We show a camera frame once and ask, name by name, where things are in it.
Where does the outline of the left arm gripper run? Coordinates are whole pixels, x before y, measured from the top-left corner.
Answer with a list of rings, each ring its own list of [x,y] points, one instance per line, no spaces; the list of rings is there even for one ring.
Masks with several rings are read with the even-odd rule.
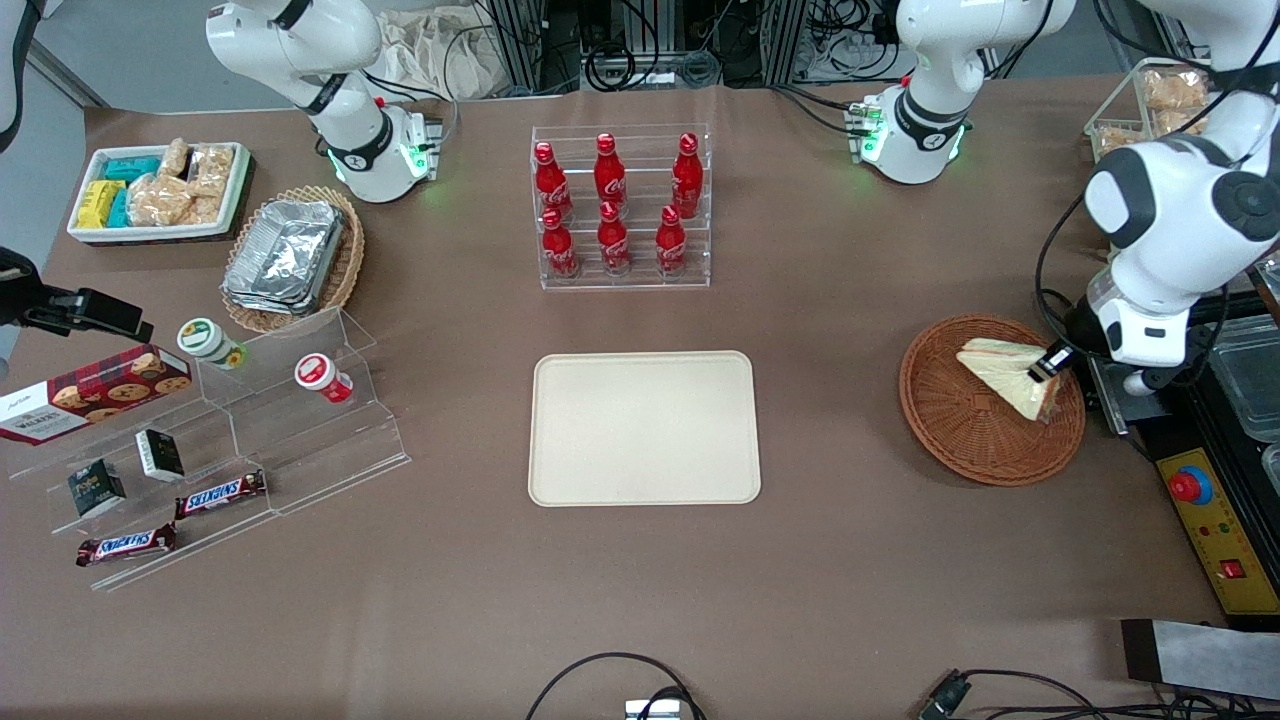
[[[1069,340],[1102,357],[1107,377],[1128,395],[1152,395],[1187,368],[1187,314],[1151,315],[1114,299],[1097,315],[1085,299],[1066,315]],[[1028,368],[1036,383],[1069,372],[1079,354],[1053,343]]]

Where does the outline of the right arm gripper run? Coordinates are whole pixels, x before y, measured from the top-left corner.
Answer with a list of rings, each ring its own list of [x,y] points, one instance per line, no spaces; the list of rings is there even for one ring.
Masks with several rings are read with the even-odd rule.
[[[45,290],[28,258],[1,247],[1,325],[70,333],[81,324],[143,345],[154,336],[141,307],[90,288]]]

